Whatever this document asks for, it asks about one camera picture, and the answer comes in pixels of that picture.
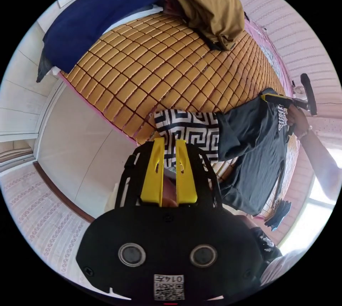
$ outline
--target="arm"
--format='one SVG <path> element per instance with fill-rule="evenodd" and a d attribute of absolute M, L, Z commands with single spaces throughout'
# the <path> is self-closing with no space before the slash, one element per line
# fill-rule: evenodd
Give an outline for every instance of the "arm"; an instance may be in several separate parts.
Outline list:
<path fill-rule="evenodd" d="M 294 105 L 291 105 L 288 109 L 287 123 L 289 125 L 296 124 L 294 134 L 297 137 L 309 129 L 309 123 L 305 114 Z M 300 143 L 305 150 L 323 192 L 329 199 L 337 200 L 342 174 L 335 160 L 311 130 L 300 139 Z"/>

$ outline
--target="screw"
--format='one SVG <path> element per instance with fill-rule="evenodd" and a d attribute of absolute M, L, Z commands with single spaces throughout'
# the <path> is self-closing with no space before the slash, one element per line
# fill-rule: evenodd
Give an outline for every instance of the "screw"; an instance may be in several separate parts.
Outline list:
<path fill-rule="evenodd" d="M 164 220 L 165 222 L 167 222 L 167 223 L 172 222 L 172 221 L 173 221 L 173 216 L 172 216 L 171 214 L 167 213 L 167 214 L 165 214 L 165 215 L 163 216 L 163 220 Z"/>
<path fill-rule="evenodd" d="M 84 271 L 84 273 L 85 273 L 86 275 L 88 275 L 88 276 L 94 276 L 93 270 L 92 270 L 91 268 L 89 268 L 89 267 L 85 267 L 85 268 L 83 269 L 83 271 Z"/>

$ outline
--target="yellow bracket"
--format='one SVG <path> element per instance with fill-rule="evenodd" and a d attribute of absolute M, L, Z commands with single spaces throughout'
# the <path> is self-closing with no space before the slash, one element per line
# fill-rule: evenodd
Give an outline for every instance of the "yellow bracket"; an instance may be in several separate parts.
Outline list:
<path fill-rule="evenodd" d="M 260 95 L 260 98 L 267 102 L 267 97 L 268 96 L 271 97 L 271 98 L 272 97 L 277 98 L 278 100 L 280 100 L 280 99 L 288 99 L 288 100 L 292 101 L 291 97 L 281 96 L 281 95 L 277 95 L 275 93 L 264 93 L 263 95 Z"/>
<path fill-rule="evenodd" d="M 176 193 L 177 205 L 193 204 L 197 201 L 195 182 L 184 140 L 176 140 Z"/>
<path fill-rule="evenodd" d="M 140 198 L 145 203 L 156 203 L 161 207 L 164 176 L 164 138 L 154 139 L 149 165 Z"/>

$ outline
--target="white wall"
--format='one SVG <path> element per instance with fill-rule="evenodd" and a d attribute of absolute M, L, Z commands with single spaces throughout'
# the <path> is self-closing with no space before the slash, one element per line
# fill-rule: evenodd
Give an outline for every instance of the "white wall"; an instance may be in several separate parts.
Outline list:
<path fill-rule="evenodd" d="M 36 22 L 15 50 L 0 89 L 0 142 L 36 138 L 57 79 L 36 83 L 44 32 Z"/>

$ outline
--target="wooden trim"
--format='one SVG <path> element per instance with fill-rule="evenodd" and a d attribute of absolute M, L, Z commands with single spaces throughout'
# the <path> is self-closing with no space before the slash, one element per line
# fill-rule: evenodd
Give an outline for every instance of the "wooden trim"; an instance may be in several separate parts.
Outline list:
<path fill-rule="evenodd" d="M 50 190 L 74 213 L 76 213 L 78 216 L 83 218 L 88 223 L 91 223 L 95 220 L 94 217 L 84 212 L 82 209 L 80 209 L 75 203 L 73 203 L 68 197 L 66 197 L 60 189 L 52 182 L 52 180 L 48 177 L 48 175 L 44 172 L 41 165 L 38 163 L 38 161 L 33 163 L 33 166 L 37 170 L 40 177 L 44 180 L 44 183 L 50 188 Z"/>

